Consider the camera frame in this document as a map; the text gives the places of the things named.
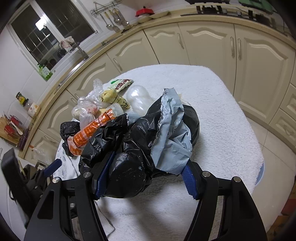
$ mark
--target metal screw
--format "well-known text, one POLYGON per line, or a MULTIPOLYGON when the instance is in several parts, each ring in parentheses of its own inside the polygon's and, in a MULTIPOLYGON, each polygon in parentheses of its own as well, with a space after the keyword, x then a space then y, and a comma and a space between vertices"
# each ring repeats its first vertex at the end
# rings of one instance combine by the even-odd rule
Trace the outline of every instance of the metal screw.
POLYGON ((91 176, 91 173, 90 172, 83 173, 83 177, 85 177, 85 178, 90 177, 90 176, 91 176))
POLYGON ((211 174, 208 171, 204 171, 204 172, 202 172, 202 175, 204 177, 209 177, 211 174))
POLYGON ((60 178, 59 177, 55 177, 52 179, 52 182, 53 183, 58 183, 60 181, 60 178))
POLYGON ((234 177, 233 180, 237 183, 239 183, 241 181, 240 177, 234 177))

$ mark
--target dish cloth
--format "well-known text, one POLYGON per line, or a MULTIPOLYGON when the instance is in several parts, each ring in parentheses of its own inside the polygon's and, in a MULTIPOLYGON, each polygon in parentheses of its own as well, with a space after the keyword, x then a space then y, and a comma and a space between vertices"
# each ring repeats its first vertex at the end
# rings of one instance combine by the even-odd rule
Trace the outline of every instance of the dish cloth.
MULTIPOLYGON (((200 120, 200 136, 190 159, 216 177, 241 177, 253 192, 263 163, 261 149, 243 111, 215 73, 202 66, 161 64, 137 68, 118 78, 135 80, 155 100, 164 88, 174 88, 200 120)), ((61 158, 62 166, 54 176, 63 180, 77 177, 79 157, 66 156, 60 143, 56 158, 61 158)), ((181 176, 155 178, 131 199, 103 197, 97 201, 108 223, 104 222, 104 229, 108 230, 110 223, 115 228, 108 236, 110 241, 184 240, 197 203, 187 193, 181 176)), ((218 234, 222 203, 219 198, 210 240, 218 234)))

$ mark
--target food package with green label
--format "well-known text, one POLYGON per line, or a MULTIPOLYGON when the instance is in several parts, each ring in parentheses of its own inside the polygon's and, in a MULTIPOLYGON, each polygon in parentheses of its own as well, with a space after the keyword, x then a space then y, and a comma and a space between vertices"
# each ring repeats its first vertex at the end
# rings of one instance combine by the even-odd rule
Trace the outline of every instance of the food package with green label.
POLYGON ((133 80, 112 79, 109 81, 108 89, 116 90, 116 92, 119 93, 121 90, 123 90, 125 87, 127 87, 131 83, 133 83, 133 80))
POLYGON ((127 108, 127 109, 131 107, 126 99, 118 95, 115 89, 104 91, 103 94, 101 94, 101 97, 103 102, 107 102, 110 104, 118 103, 122 108, 127 108))

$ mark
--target cream cabinet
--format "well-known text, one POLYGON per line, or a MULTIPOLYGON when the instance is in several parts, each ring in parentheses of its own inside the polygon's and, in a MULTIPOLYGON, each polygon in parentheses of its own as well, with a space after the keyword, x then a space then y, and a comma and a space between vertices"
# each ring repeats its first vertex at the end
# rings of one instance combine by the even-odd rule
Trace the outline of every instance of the cream cabinet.
POLYGON ((143 31, 121 41, 108 50, 107 55, 120 73, 142 66, 159 64, 143 31))
POLYGON ((60 142, 62 139, 59 134, 61 123, 72 120, 71 111, 75 105, 77 105, 76 98, 67 90, 64 90, 46 113, 40 123, 39 129, 60 142))
POLYGON ((269 125, 296 146, 296 121, 286 112, 278 109, 269 125))
POLYGON ((49 160, 52 162, 55 160, 57 149, 59 147, 59 142, 50 136, 46 135, 40 129, 34 134, 33 139, 30 142, 29 148, 25 155, 25 160, 30 163, 36 164, 38 160, 33 158, 33 148, 37 148, 48 155, 49 160))
POLYGON ((186 46, 177 23, 144 30, 160 64, 190 65, 186 46))
POLYGON ((103 54, 86 67, 67 87, 75 97, 87 96, 94 88, 94 80, 100 79, 103 84, 115 78, 120 73, 107 54, 103 54))
POLYGON ((234 97, 240 107, 269 123, 287 91, 295 50, 259 30, 235 24, 237 71, 234 97))
POLYGON ((234 26, 220 22, 178 23, 191 65, 211 69, 233 94, 236 71, 234 26))
POLYGON ((280 108, 296 120, 296 87, 289 85, 280 108))

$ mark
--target cabinet handle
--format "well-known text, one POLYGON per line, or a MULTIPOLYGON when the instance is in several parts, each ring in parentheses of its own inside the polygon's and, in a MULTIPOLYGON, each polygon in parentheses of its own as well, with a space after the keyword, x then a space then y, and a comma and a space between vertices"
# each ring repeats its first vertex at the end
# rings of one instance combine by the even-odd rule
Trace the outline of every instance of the cabinet handle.
POLYGON ((118 68, 120 69, 120 71, 122 71, 122 67, 120 66, 120 64, 117 62, 117 60, 115 58, 113 58, 113 61, 115 62, 115 64, 117 64, 118 68))
POLYGON ((45 138, 46 140, 50 141, 51 143, 54 143, 54 144, 56 144, 56 142, 55 142, 55 141, 53 141, 53 140, 50 140, 50 139, 48 138, 48 136, 44 135, 44 138, 45 138))
POLYGON ((234 45, 233 45, 233 37, 230 37, 231 41, 231 56, 234 58, 234 45))
POLYGON ((71 100, 74 104, 77 104, 77 101, 74 98, 71 97, 71 100))
POLYGON ((180 43, 182 49, 184 49, 184 46, 183 46, 183 43, 182 43, 182 40, 181 40, 181 36, 180 36, 179 33, 177 33, 177 35, 178 35, 179 43, 180 43))
POLYGON ((237 41, 239 42, 239 60, 241 60, 241 58, 242 58, 242 47, 241 47, 242 42, 240 39, 238 39, 237 41))
POLYGON ((288 136, 290 136, 290 137, 294 137, 295 134, 291 134, 291 133, 287 130, 287 126, 286 126, 286 125, 284 125, 284 130, 285 130, 285 132, 286 132, 286 134, 287 134, 288 136))

